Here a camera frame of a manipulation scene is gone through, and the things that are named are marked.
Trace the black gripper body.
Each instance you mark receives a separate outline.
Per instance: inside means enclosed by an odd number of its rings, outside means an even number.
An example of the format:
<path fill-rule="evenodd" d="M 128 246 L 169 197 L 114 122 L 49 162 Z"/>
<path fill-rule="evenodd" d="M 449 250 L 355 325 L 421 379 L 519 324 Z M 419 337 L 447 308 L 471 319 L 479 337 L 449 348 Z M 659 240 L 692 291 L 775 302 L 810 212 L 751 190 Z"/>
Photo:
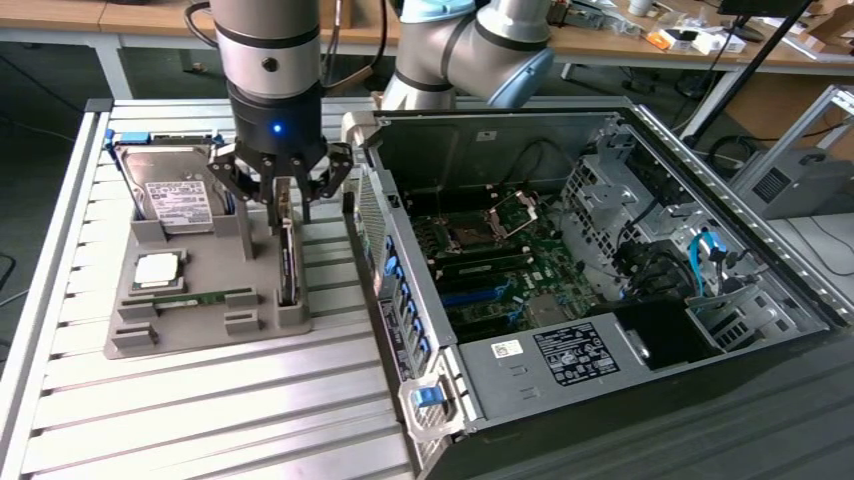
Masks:
<path fill-rule="evenodd" d="M 308 172 L 327 154 L 320 94 L 272 99 L 231 93 L 229 101 L 237 157 L 275 177 Z"/>

